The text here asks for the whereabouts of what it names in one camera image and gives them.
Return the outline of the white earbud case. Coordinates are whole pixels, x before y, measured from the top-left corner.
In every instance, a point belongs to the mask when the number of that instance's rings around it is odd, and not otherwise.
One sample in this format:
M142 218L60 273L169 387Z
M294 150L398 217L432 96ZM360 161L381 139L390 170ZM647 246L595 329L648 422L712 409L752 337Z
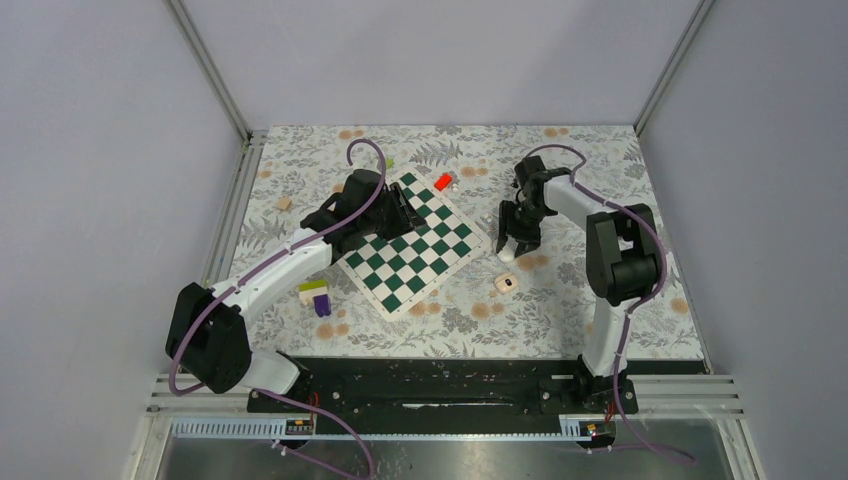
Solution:
M503 263L513 262L515 260L515 245L511 242L506 243L497 253L497 257Z

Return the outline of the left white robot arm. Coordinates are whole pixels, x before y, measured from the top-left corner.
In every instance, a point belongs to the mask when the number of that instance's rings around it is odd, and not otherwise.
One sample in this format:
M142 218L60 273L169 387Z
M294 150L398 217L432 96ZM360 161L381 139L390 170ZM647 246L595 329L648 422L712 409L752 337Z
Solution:
M281 352L251 347L250 324L281 294L335 264L365 237L391 241L425 224L398 183L355 170L280 251L211 287L191 283L180 291L165 342L172 368L184 369L216 394L236 386L267 390L285 410L301 409L311 387L299 377L300 367Z

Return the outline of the beige earbud charging case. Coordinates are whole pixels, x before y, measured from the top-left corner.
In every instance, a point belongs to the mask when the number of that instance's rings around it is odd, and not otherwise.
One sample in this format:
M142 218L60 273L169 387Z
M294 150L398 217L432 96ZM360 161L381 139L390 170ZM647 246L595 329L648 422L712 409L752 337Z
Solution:
M518 278L511 272L503 273L495 278L494 288L502 295L511 293L518 287Z

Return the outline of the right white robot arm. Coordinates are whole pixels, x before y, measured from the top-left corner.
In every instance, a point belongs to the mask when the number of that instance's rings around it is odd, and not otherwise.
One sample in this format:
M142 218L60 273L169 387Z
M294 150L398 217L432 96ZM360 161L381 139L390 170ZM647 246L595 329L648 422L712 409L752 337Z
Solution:
M585 234L585 267L596 296L594 330L581 355L589 375L573 386L575 402L597 412L613 398L606 377L627 365L629 315L649 298L665 275L665 255L653 212L645 204L618 205L592 192L567 167L548 169L540 156L529 156L514 168L512 200L499 206L496 254L511 261L537 250L541 223L561 215Z

